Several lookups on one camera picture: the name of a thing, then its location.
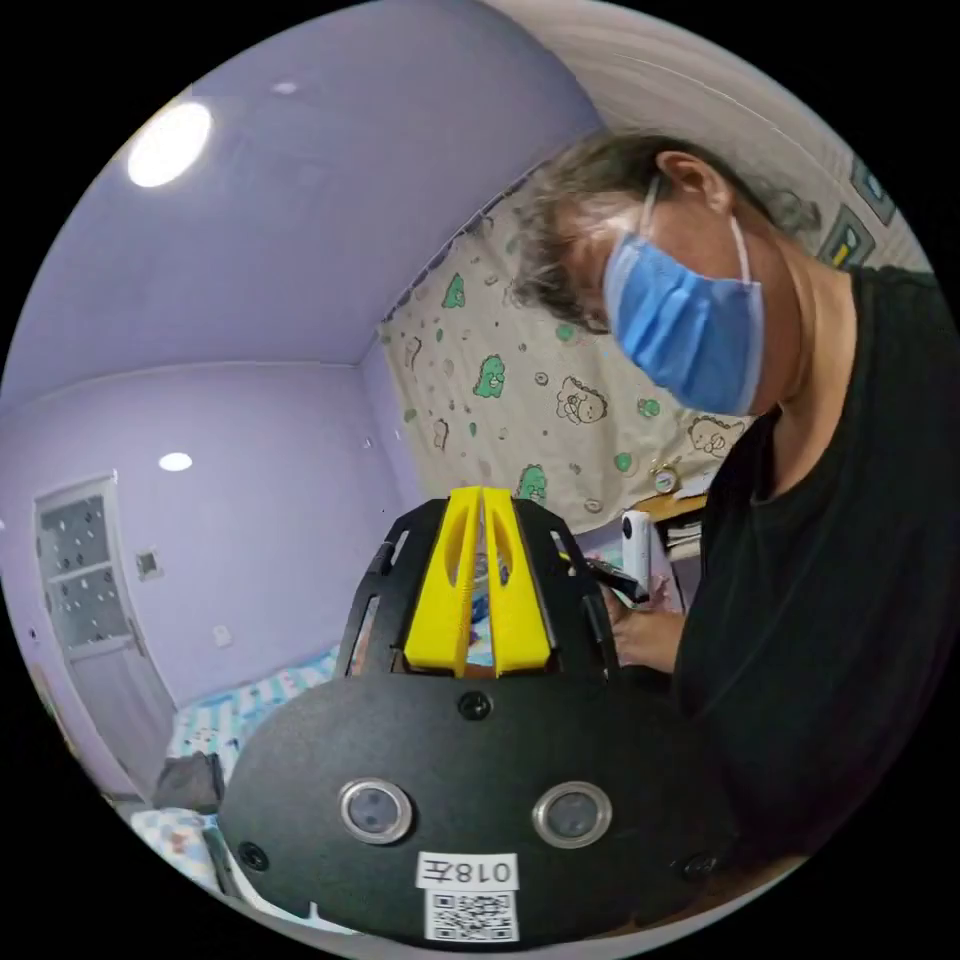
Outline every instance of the framed picture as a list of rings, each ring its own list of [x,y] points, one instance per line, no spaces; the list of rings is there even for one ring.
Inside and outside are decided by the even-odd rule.
[[[885,227],[889,227],[893,215],[897,212],[897,206],[859,157],[853,158],[850,182],[867,206],[877,215],[877,219]]]
[[[863,221],[848,206],[841,205],[837,219],[820,248],[820,259],[841,269],[859,266],[876,246],[876,240]]]

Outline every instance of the white sticker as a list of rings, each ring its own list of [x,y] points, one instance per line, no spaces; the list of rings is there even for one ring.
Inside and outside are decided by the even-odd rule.
[[[515,853],[426,853],[417,858],[417,886],[423,890],[472,893],[520,888]]]
[[[520,939],[512,890],[425,890],[424,897],[427,940],[511,943]]]

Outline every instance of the qr code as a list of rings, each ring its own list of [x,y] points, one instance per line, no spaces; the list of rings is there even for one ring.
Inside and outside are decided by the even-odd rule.
[[[426,891],[427,939],[519,940],[513,891],[437,893]]]

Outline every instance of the screw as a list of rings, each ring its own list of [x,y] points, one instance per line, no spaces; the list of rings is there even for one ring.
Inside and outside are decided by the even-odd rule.
[[[460,698],[457,709],[464,720],[483,720],[490,715],[493,704],[485,693],[471,690]]]
[[[240,859],[251,870],[262,873],[270,866],[267,855],[255,844],[244,841],[240,844]]]
[[[691,857],[683,867],[683,879],[695,882],[705,880],[717,866],[717,858],[708,853],[698,853]]]

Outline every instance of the bag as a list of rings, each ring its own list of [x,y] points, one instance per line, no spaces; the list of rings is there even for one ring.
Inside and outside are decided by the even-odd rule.
[[[153,806],[157,810],[179,807],[210,816],[223,799],[220,758],[197,751],[190,757],[171,757],[157,778]]]

